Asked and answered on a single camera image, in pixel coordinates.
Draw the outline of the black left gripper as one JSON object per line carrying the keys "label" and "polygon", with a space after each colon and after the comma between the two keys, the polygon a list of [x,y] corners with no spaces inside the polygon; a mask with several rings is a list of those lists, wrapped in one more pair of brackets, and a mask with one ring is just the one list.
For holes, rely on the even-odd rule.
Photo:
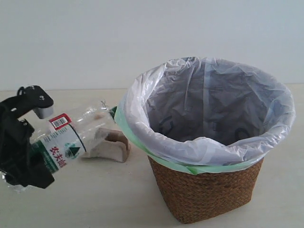
{"label": "black left gripper", "polygon": [[20,117],[34,108],[54,105],[53,99],[38,85],[20,87],[17,95],[0,103],[0,170],[10,185],[47,188],[55,179],[45,164],[27,167],[29,139],[34,128]]}

